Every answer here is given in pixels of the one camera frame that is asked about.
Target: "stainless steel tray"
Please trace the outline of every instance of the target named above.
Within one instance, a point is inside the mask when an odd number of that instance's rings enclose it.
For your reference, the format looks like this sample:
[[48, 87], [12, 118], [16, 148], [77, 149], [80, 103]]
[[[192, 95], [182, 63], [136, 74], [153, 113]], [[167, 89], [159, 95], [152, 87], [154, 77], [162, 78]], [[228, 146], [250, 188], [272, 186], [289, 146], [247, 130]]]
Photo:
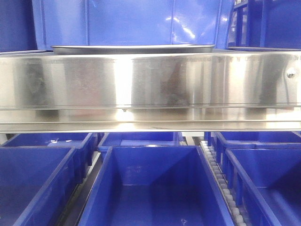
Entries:
[[268, 51], [301, 51], [298, 48], [266, 48], [266, 47], [243, 47], [243, 46], [233, 46], [229, 47], [230, 50], [236, 51], [250, 51], [250, 52], [268, 52]]
[[214, 45], [52, 46], [57, 55], [211, 53]]

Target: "blue storage container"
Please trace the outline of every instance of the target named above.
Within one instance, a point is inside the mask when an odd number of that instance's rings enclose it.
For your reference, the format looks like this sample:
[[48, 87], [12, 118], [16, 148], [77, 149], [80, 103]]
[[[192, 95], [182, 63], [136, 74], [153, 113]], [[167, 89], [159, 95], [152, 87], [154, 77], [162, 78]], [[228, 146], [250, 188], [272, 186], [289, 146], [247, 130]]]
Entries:
[[104, 133], [97, 133], [97, 145], [99, 144], [99, 142], [102, 140], [103, 137], [104, 137]]
[[36, 49], [31, 0], [0, 0], [0, 52]]
[[216, 151], [216, 161], [226, 173], [226, 148], [269, 149], [301, 148], [301, 135], [296, 132], [215, 132], [211, 138]]
[[300, 1], [245, 0], [234, 7], [229, 46], [301, 48]]
[[301, 149], [227, 149], [226, 156], [229, 189], [252, 225], [301, 225]]
[[52, 45], [215, 44], [232, 0], [32, 0], [38, 49]]
[[113, 147], [79, 226], [234, 226], [195, 146]]
[[141, 146], [141, 145], [180, 145], [183, 141], [181, 132], [113, 132], [107, 133], [100, 144], [98, 151], [103, 161], [107, 151], [112, 146]]
[[17, 134], [3, 147], [19, 146], [47, 146], [47, 147], [74, 147], [77, 150], [78, 162], [76, 167], [77, 183], [82, 183], [87, 174], [87, 166], [92, 163], [92, 154], [96, 150], [97, 135], [94, 133], [31, 133]]
[[0, 148], [0, 225], [55, 225], [75, 188], [76, 150]]

